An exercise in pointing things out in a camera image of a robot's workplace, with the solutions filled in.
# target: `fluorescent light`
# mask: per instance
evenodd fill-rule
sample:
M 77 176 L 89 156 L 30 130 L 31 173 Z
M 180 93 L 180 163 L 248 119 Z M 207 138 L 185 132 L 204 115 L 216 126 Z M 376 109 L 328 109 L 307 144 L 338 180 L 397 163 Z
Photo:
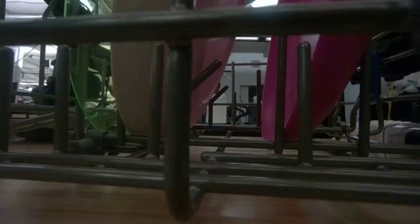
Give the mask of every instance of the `fluorescent light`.
M 236 37 L 235 40 L 242 40 L 242 41 L 258 41 L 258 37 Z
M 255 0 L 251 3 L 252 7 L 267 7 L 277 5 L 278 0 Z

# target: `metal frame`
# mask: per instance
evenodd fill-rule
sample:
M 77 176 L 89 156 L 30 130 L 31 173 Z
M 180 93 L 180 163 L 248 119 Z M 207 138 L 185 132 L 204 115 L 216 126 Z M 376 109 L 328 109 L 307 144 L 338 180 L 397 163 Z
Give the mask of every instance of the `metal frame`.
M 413 171 L 420 170 L 417 160 L 390 160 L 364 157 L 314 156 L 313 150 L 342 150 L 420 154 L 417 146 L 375 145 L 369 142 L 369 123 L 366 108 L 370 106 L 369 78 L 363 78 L 361 111 L 363 130 L 358 143 L 320 143 L 312 141 L 310 112 L 310 45 L 298 46 L 299 62 L 299 114 L 300 142 L 284 139 L 284 80 L 279 80 L 276 99 L 276 139 L 270 141 L 241 141 L 232 139 L 190 139 L 190 95 L 192 93 L 191 65 L 192 42 L 197 37 L 224 37 L 233 35 L 281 35 L 279 40 L 278 79 L 285 77 L 285 53 L 289 34 L 346 34 L 350 32 L 415 29 L 418 17 L 416 0 L 361 0 L 331 3 L 287 4 L 259 9 L 223 9 L 191 11 L 194 0 L 173 0 L 177 12 L 150 12 L 111 14 L 94 18 L 71 17 L 54 20 L 26 20 L 0 22 L 0 44 L 92 43 L 100 41 L 168 42 L 169 74 L 167 76 L 168 101 L 165 122 L 164 160 L 114 158 L 110 156 L 65 155 L 68 150 L 68 101 L 70 50 L 59 47 L 59 78 L 56 92 L 54 150 L 59 154 L 8 153 L 7 137 L 10 133 L 11 109 L 19 108 L 9 101 L 1 101 L 0 178 L 59 181 L 96 185 L 117 185 L 164 189 L 169 210 L 179 221 L 188 220 L 197 210 L 206 192 L 254 194 L 295 198 L 321 198 L 329 200 L 383 202 L 420 205 L 420 177 Z M 155 51 L 156 60 L 152 77 L 152 104 L 161 101 L 163 47 Z M 368 76 L 369 62 L 362 68 Z M 0 49 L 0 97 L 10 99 L 12 52 Z M 51 107 L 36 105 L 39 111 L 51 112 Z M 161 120 L 150 119 L 149 137 L 126 136 L 120 117 L 117 135 L 102 133 L 101 137 L 82 139 L 95 147 L 115 151 L 138 151 L 148 145 L 148 154 L 157 158 L 160 147 Z M 259 130 L 258 126 L 243 125 L 210 127 L 225 130 Z M 338 133 L 342 129 L 321 128 L 319 131 Z M 229 154 L 204 152 L 203 161 L 190 162 L 189 146 L 276 148 L 273 155 Z M 297 149 L 298 156 L 279 155 L 283 149 Z M 124 169 L 142 170 L 126 171 Z

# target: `wooden floor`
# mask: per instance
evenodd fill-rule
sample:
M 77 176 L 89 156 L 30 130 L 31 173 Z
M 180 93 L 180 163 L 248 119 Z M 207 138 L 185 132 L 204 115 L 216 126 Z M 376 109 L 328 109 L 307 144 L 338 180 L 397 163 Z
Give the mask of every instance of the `wooden floor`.
M 12 145 L 10 150 L 50 152 L 51 145 Z M 192 158 L 204 150 L 215 149 L 193 148 Z M 161 190 L 0 179 L 0 223 L 176 222 Z M 206 194 L 189 223 L 420 223 L 420 208 Z

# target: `green object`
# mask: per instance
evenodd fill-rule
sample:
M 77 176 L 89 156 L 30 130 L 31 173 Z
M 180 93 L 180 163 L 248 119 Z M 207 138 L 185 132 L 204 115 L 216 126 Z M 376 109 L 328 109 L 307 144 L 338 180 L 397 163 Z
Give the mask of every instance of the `green object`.
M 79 3 L 80 0 L 66 0 L 65 17 L 79 13 L 80 5 L 76 5 Z M 71 83 L 76 103 L 79 103 L 92 127 L 115 130 L 117 112 L 110 84 L 112 81 L 110 50 L 100 45 L 86 44 L 71 48 Z

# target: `metal rack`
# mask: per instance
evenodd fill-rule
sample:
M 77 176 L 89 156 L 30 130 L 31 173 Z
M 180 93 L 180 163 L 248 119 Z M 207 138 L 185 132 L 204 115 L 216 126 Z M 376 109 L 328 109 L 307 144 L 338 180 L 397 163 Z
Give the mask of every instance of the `metal rack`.
M 4 1 L 0 0 L 0 7 L 4 7 Z M 275 141 L 191 139 L 190 93 L 193 86 L 190 83 L 191 67 L 186 67 L 192 64 L 193 38 L 280 35 L 278 79 L 284 79 L 283 53 L 287 35 L 352 32 L 372 34 L 385 30 L 416 30 L 418 3 L 419 0 L 359 0 L 193 12 L 189 10 L 193 6 L 193 0 L 173 0 L 174 7 L 181 9 L 180 11 L 2 21 L 0 22 L 2 45 L 159 40 L 168 43 L 170 54 L 164 159 L 160 160 L 162 125 L 161 120 L 155 118 L 149 119 L 150 130 L 147 137 L 126 136 L 125 127 L 119 118 L 117 135 L 109 134 L 109 131 L 92 130 L 87 132 L 84 139 L 80 139 L 79 132 L 80 140 L 71 141 L 69 146 L 70 49 L 64 45 L 58 48 L 59 79 L 54 108 L 54 152 L 52 154 L 8 152 L 13 51 L 7 47 L 0 48 L 2 72 L 0 98 L 3 99 L 0 101 L 0 160 L 3 162 L 0 164 L 0 178 L 164 189 L 171 214 L 181 221 L 189 219 L 194 214 L 201 198 L 207 192 L 418 206 L 420 205 L 418 173 L 420 162 L 368 158 L 370 152 L 420 154 L 418 146 L 369 143 L 370 62 L 368 58 L 362 66 L 360 97 L 362 124 L 357 143 L 320 143 L 312 140 L 312 130 L 306 126 L 310 124 L 307 121 L 311 119 L 309 43 L 304 42 L 297 47 L 298 88 L 301 102 L 299 143 L 284 140 L 284 80 L 278 80 L 277 84 Z M 163 87 L 161 45 L 156 47 L 155 56 L 151 100 L 155 106 L 151 108 L 151 112 L 159 114 Z M 225 129 L 258 128 L 229 125 Z M 335 128 L 327 129 L 337 132 Z M 275 148 L 276 154 L 205 152 L 201 155 L 203 162 L 190 162 L 190 145 Z M 86 148 L 85 153 L 96 155 L 67 154 L 76 153 L 74 147 Z M 298 149 L 298 156 L 282 155 L 284 149 L 290 148 Z M 146 150 L 147 159 L 102 156 L 107 149 L 130 153 Z M 356 152 L 357 156 L 319 157 L 313 155 L 313 150 L 343 150 Z

